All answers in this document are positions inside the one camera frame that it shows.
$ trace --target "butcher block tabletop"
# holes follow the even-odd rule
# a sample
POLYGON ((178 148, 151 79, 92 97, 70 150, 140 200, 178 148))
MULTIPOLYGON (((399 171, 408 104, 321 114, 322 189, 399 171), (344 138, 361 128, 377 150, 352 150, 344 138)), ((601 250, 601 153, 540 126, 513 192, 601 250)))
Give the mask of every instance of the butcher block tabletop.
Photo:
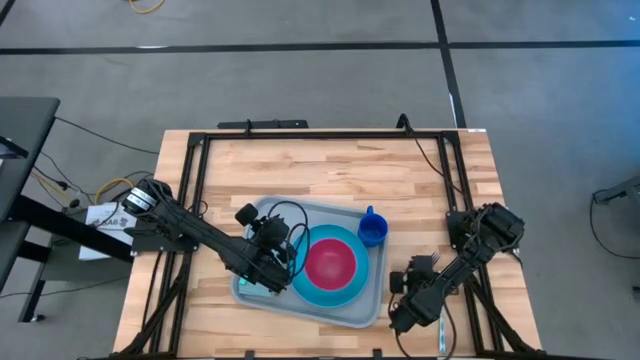
MULTIPOLYGON (((207 132, 230 131, 210 130, 207 132)), ((165 132, 155 178, 178 193, 189 130, 165 132)), ((504 203, 489 138, 482 130, 460 130, 461 147, 473 202, 504 203)), ((440 168, 436 141, 421 139, 431 162, 440 168)), ((455 173, 453 150, 447 151, 455 173)), ((200 159, 196 149, 186 204, 190 205, 200 159)), ((206 247, 194 254, 182 323, 179 357, 238 357, 254 350, 259 357, 371 356, 380 348, 384 356, 402 356, 387 316, 388 273, 402 271, 412 255, 439 252, 438 270, 453 260, 445 224, 448 210, 444 180, 425 162, 413 139, 329 140, 215 140, 211 143, 202 199, 209 205, 204 220, 231 235, 243 228, 234 214, 248 202, 265 195, 283 195, 365 210, 373 205, 389 223, 385 290, 378 320, 368 328, 353 329, 237 304, 231 296, 231 273, 206 247)), ((459 194, 458 203, 463 203, 459 194)), ((140 330, 157 253, 136 257, 124 301, 114 351, 128 345, 140 330)), ((151 310, 155 308, 163 262, 158 267, 151 310)), ((181 259, 177 257, 174 275, 181 259)), ((497 254, 487 266, 495 303, 529 345, 540 341, 518 262, 497 254)), ((473 355, 463 289, 447 298, 457 332, 456 356, 473 355)), ((487 318, 478 302, 485 348, 491 348, 487 318)), ((169 309, 160 351, 168 348, 169 309)), ((445 321, 447 351, 452 332, 445 321)), ((414 326, 401 342, 412 356, 436 356, 438 325, 414 326)))

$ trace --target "concrete floor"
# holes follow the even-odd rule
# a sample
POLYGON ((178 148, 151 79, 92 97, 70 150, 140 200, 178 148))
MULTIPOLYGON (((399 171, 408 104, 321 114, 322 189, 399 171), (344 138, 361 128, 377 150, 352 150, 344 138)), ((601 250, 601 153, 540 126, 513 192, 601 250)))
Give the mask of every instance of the concrete floor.
MULTIPOLYGON (((450 41, 640 39, 633 0, 443 0, 442 8, 450 41)), ((429 3, 167 1, 139 16, 120 0, 17 0, 0 28, 0 47, 381 40, 435 41, 429 3)), ((640 303, 630 290, 640 284, 640 262, 598 247, 588 205, 593 191, 640 169, 640 49, 452 53, 468 126, 488 129, 507 203, 527 222, 522 257, 544 348, 637 358, 640 303)), ((0 56, 0 79, 0 95, 58 97, 59 116, 148 149, 158 148, 165 129, 246 118, 383 127, 406 112, 414 126, 453 126, 437 50, 0 56)), ((155 166, 154 156, 62 123, 45 151, 90 192, 155 166)), ((46 159, 38 163, 55 173, 46 159)), ((55 205, 31 182, 25 193, 55 205)), ((596 210, 603 241, 640 255, 637 212, 624 202, 596 210)), ((31 239, 47 237, 34 231, 31 239)), ((18 260, 3 294, 28 290, 34 272, 18 260)), ((49 318, 39 324, 16 324, 22 299, 3 299, 0 357, 108 354, 125 289, 123 281, 45 297, 38 312, 49 318)))

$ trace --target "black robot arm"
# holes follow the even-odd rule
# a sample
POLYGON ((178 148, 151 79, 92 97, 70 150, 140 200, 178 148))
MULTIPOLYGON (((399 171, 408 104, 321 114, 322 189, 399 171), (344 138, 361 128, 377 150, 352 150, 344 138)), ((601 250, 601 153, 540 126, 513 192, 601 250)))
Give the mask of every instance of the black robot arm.
MULTIPOLYGON (((467 213, 459 221, 458 227, 457 233, 461 237, 457 243, 458 257, 442 272, 436 274, 432 269, 414 271, 413 264, 431 264, 430 259, 423 261, 421 256, 414 257, 410 263, 407 278, 412 281, 406 283, 407 294, 399 301, 398 307, 389 313, 390 327, 396 333, 407 332, 416 323, 427 326, 438 320, 445 297, 469 276, 473 276, 473 272, 488 263, 496 253, 517 247, 524 233, 522 219, 498 203, 467 213)), ((404 273, 391 273, 395 293, 404 292, 403 276, 404 273)))
POLYGON ((242 225, 250 224, 255 235, 251 240, 229 236, 180 206, 167 184, 149 179, 140 181, 122 205, 139 221, 155 224, 155 233, 170 241, 189 238, 213 249, 226 269, 253 284, 279 293, 290 282, 291 271, 282 261, 285 257, 275 255, 287 251, 288 258, 295 255, 285 241, 289 227, 279 216, 255 219, 257 210, 247 204, 236 219, 242 225))

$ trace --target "blue bowl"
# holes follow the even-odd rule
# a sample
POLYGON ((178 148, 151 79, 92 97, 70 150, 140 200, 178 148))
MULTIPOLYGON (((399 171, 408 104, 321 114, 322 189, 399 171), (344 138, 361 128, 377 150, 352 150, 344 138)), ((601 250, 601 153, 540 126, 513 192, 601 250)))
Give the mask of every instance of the blue bowl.
MULTIPOLYGON (((347 275, 350 280, 346 284, 335 290, 327 290, 311 281, 309 274, 311 273, 312 276, 315 276, 313 275, 313 264, 311 264, 311 266, 305 266, 305 270, 301 271, 293 279, 293 289, 308 303, 322 308, 336 308, 350 303, 360 295, 369 278, 369 254, 367 249, 355 234, 340 226, 315 226, 310 229, 310 233, 312 250, 315 244, 330 239, 338 240, 348 246, 355 259, 355 270, 352 271, 352 274, 347 275)), ((302 266, 307 253, 306 235, 300 236, 295 241, 294 246, 297 247, 298 244, 300 244, 300 248, 296 256, 296 271, 302 266)))

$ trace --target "gray tray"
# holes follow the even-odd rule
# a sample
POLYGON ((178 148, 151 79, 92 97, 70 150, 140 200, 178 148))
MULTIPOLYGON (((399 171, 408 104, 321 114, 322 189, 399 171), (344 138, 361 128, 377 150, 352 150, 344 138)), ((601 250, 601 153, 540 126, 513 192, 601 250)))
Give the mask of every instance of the gray tray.
MULTIPOLYGON (((262 216, 267 215, 271 206, 281 200, 291 200, 300 204, 309 216, 310 228, 317 225, 333 224, 342 226, 354 234, 357 234, 358 224, 365 214, 364 210, 347 209, 280 196, 266 196, 259 199, 253 205, 258 209, 260 216, 262 216)), ((278 205, 272 215, 275 214, 280 214, 284 218, 285 223, 290 227, 297 223, 304 222, 302 212, 294 205, 278 205)), ((302 229, 296 231, 292 239, 297 239, 298 236, 302 234, 302 231, 302 229)), ((245 228, 244 235, 247 238, 251 237, 252 232, 249 227, 245 228)), ((240 285, 239 282, 241 279, 238 276, 234 276, 231 281, 231 294, 238 303, 246 306, 305 317, 331 324, 364 328, 376 321, 380 313, 384 286, 385 258, 387 253, 386 241, 379 246, 367 248, 367 251, 369 253, 369 281, 357 298, 351 303, 339 308, 326 309, 311 305, 296 294, 292 285, 280 292, 279 295, 273 296, 241 293, 239 287, 248 285, 240 285)))

